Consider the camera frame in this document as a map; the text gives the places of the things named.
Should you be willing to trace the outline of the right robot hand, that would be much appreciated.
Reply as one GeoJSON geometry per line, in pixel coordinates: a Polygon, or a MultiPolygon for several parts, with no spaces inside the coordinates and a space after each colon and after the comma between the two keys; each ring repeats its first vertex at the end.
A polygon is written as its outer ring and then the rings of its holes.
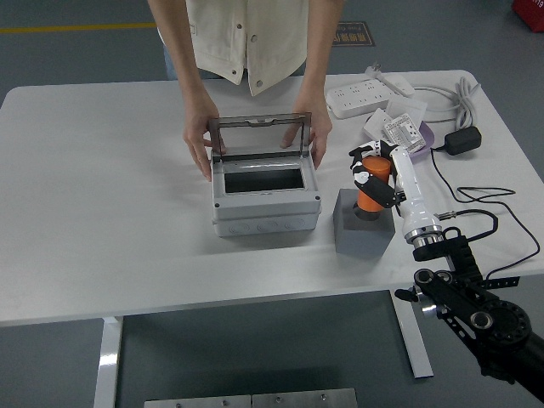
{"type": "Polygon", "coordinates": [[[353,158],[350,169],[354,184],[377,204],[396,207],[403,218],[402,234],[416,249],[443,240],[439,220],[427,210],[416,173],[407,149],[384,140],[367,142],[349,152],[353,158]],[[394,175],[394,186],[378,178],[363,161],[381,157],[389,161],[394,175]]]}

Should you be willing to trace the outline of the person's right hand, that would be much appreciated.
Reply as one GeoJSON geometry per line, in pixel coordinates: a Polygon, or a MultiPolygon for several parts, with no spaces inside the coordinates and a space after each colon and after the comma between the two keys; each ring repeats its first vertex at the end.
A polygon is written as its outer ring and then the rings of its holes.
{"type": "Polygon", "coordinates": [[[190,155],[203,177],[212,181],[212,170],[207,148],[212,142],[205,138],[208,122],[219,118],[218,108],[208,95],[197,95],[184,102],[183,139],[190,155]]]}

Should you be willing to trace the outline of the person's left hand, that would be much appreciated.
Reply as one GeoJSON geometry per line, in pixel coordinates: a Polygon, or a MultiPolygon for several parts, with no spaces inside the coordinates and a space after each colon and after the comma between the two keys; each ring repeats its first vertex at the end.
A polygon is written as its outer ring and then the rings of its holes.
{"type": "Polygon", "coordinates": [[[326,153],[327,139],[332,130],[332,121],[326,108],[324,96],[300,94],[293,106],[295,113],[310,113],[309,142],[314,168],[317,169],[326,153]]]}

